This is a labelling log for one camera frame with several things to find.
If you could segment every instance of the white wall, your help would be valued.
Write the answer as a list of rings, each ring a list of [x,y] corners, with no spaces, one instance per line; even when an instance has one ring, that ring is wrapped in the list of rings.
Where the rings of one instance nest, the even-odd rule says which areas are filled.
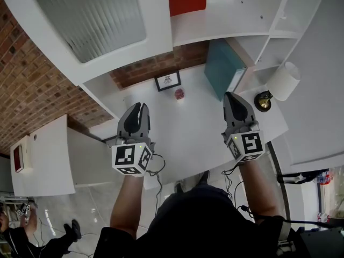
[[[302,74],[292,95],[278,104],[289,127],[285,138],[292,164],[344,152],[343,10],[344,0],[322,0],[288,59]]]
[[[13,192],[11,161],[0,157],[0,192]]]

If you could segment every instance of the person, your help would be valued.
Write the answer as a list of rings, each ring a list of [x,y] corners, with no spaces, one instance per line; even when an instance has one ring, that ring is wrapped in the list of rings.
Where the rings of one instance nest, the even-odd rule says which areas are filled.
[[[12,257],[20,258],[61,258],[69,253],[68,248],[73,242],[81,239],[80,225],[72,220],[71,227],[64,224],[66,235],[52,239],[47,245],[37,247],[28,241],[37,229],[37,213],[35,204],[30,205],[30,217],[25,224],[25,216],[20,218],[20,227],[10,228],[9,219],[5,213],[0,214],[1,232],[11,247]]]
[[[137,238],[143,177],[125,176],[110,226],[102,229],[100,257],[275,256],[282,222],[277,201],[255,161],[239,165],[249,209],[266,217],[246,220],[227,192],[207,184],[209,172],[188,192],[169,196],[146,234]]]

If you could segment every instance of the red brick wall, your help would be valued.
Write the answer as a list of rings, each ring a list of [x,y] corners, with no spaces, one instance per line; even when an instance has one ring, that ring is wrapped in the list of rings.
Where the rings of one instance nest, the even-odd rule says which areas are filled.
[[[204,64],[208,47],[209,41],[178,46],[173,49],[173,52],[153,56],[113,70],[111,77],[118,87],[125,88],[170,71]]]
[[[42,54],[0,0],[0,153],[64,114],[79,131],[112,118]]]

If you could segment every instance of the framed picture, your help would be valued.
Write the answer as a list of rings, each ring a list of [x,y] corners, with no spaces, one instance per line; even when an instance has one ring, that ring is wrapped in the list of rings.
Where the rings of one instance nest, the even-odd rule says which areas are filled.
[[[155,77],[154,79],[159,92],[182,84],[179,71],[175,71],[168,75]]]

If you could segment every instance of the hand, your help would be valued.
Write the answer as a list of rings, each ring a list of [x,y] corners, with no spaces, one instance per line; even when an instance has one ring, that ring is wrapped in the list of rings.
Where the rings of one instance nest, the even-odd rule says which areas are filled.
[[[9,228],[9,219],[4,213],[0,214],[0,223],[1,223],[1,228],[0,228],[1,232],[4,232],[5,230]]]

